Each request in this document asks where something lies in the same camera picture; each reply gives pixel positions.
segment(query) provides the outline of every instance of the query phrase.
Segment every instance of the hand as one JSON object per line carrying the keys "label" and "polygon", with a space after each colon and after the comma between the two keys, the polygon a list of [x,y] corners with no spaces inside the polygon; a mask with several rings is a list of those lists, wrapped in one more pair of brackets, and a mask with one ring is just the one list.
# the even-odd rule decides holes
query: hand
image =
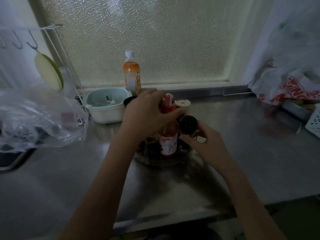
{"label": "hand", "polygon": [[180,139],[196,150],[206,163],[224,176],[228,169],[235,164],[235,161],[226,149],[220,133],[201,121],[198,121],[198,128],[200,131],[195,135],[206,138],[204,143],[187,135],[181,135]]}
{"label": "hand", "polygon": [[170,113],[161,113],[158,106],[159,103],[162,104],[165,95],[165,91],[157,91],[156,89],[142,92],[127,105],[120,131],[128,133],[129,136],[141,142],[185,113],[181,108]]}

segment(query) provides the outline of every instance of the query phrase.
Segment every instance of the forearm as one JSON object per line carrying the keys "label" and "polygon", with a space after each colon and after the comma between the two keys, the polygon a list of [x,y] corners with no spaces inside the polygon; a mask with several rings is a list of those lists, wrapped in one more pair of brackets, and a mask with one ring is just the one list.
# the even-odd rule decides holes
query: forearm
{"label": "forearm", "polygon": [[286,239],[236,162],[222,176],[229,187],[234,208],[248,240]]}
{"label": "forearm", "polygon": [[107,239],[122,194],[126,174],[138,146],[120,131],[112,140],[102,166],[60,239]]}

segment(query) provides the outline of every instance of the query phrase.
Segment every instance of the kitchen counter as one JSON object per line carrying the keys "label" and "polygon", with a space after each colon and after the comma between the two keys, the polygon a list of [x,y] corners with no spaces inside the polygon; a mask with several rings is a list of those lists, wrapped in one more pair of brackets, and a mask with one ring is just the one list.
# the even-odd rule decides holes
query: kitchen counter
{"label": "kitchen counter", "polygon": [[[320,140],[283,111],[251,95],[191,99],[190,115],[222,134],[264,204],[320,193]],[[86,141],[37,149],[24,165],[0,174],[1,239],[59,232],[94,179],[120,123],[89,121]],[[182,165],[151,169],[133,160],[115,234],[230,213],[221,176],[197,153]]]}

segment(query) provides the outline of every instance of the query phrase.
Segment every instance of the white basket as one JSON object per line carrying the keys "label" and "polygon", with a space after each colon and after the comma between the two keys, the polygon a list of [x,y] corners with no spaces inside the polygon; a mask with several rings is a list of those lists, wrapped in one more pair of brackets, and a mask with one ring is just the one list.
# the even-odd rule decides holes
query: white basket
{"label": "white basket", "polygon": [[306,129],[320,138],[320,104],[316,104],[316,109],[308,120]]}

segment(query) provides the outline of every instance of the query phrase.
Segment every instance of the frosted glass window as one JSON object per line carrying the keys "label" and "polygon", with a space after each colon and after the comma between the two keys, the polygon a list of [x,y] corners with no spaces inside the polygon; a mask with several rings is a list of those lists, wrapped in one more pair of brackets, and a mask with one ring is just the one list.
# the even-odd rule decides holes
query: frosted glass window
{"label": "frosted glass window", "polygon": [[124,84],[133,50],[145,84],[228,80],[252,0],[41,0],[84,87]]}

